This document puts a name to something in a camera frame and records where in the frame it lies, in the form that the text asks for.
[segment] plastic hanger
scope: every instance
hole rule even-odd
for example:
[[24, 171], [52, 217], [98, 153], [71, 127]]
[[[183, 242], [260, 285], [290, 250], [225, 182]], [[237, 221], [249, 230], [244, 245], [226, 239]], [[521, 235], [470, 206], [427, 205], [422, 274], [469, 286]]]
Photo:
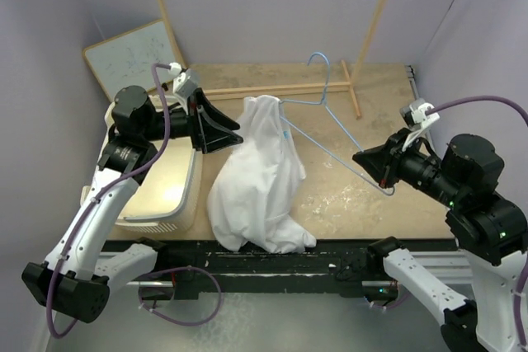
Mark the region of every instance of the plastic hanger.
[[[323, 53], [320, 53], [318, 51], [316, 51], [315, 53], [313, 53], [312, 55], [310, 55], [310, 58], [308, 60], [308, 65], [310, 65], [310, 63], [312, 62], [312, 59], [314, 58], [314, 56], [320, 56], [321, 58], [324, 59], [324, 62], [326, 62], [327, 64], [327, 79], [326, 79], [326, 82], [324, 83], [324, 88], [323, 88], [323, 96], [321, 96], [321, 101], [318, 101], [318, 102], [312, 102], [312, 101], [297, 101], [295, 99], [283, 99], [283, 100], [280, 100], [279, 101], [279, 105], [282, 106], [284, 103], [299, 103], [301, 105], [312, 105], [312, 106], [324, 106], [324, 108], [326, 109], [327, 113], [330, 114], [330, 116], [334, 119], [334, 121], [337, 123], [337, 125], [339, 125], [339, 128], [343, 130], [343, 132], [346, 134], [346, 136], [348, 136], [348, 138], [350, 138], [350, 140], [357, 146], [357, 148], [359, 148], [359, 150], [362, 152], [363, 151], [363, 148], [361, 147], [361, 145], [357, 142], [357, 140], [352, 136], [352, 134], [350, 132], [348, 132], [348, 130], [345, 128], [345, 126], [342, 124], [341, 121], [339, 121], [339, 119], [337, 118], [336, 115], [333, 114], [332, 110], [328, 107], [328, 102], [327, 102], [327, 90], [328, 90], [328, 80], [330, 79], [330, 62], [328, 61], [328, 58], [326, 57], [325, 54]], [[308, 140], [310, 140], [311, 142], [313, 142], [314, 144], [316, 144], [319, 148], [321, 148], [326, 154], [328, 154], [330, 157], [332, 157], [334, 160], [336, 160], [337, 162], [339, 162], [340, 164], [342, 164], [344, 167], [348, 168], [350, 171], [354, 172], [356, 175], [358, 175], [361, 179], [363, 179], [364, 181], [366, 181], [369, 185], [372, 185], [373, 187], [375, 187], [378, 191], [380, 191], [382, 194], [384, 195], [387, 195], [387, 196], [391, 196], [394, 194], [395, 192], [395, 189], [392, 188], [392, 189], [388, 189], [388, 190], [384, 190], [382, 188], [380, 188], [378, 185], [376, 185], [371, 179], [369, 179], [367, 176], [365, 176], [362, 172], [359, 172], [357, 171], [356, 169], [354, 169], [351, 165], [347, 164], [346, 162], [344, 162], [341, 158], [339, 158], [336, 154], [332, 153], [330, 150], [328, 150], [327, 148], [325, 148], [321, 143], [317, 142], [315, 139], [311, 138], [308, 134], [306, 134], [301, 128], [299, 128], [297, 125], [295, 125], [294, 123], [292, 123], [291, 121], [289, 121], [288, 119], [286, 119], [284, 116], [281, 116], [280, 117], [281, 120], [283, 120], [284, 122], [286, 122], [290, 127], [292, 127], [293, 129], [295, 129], [296, 131], [298, 131], [300, 134], [302, 134], [303, 136], [305, 136], [305, 138], [307, 138]]]

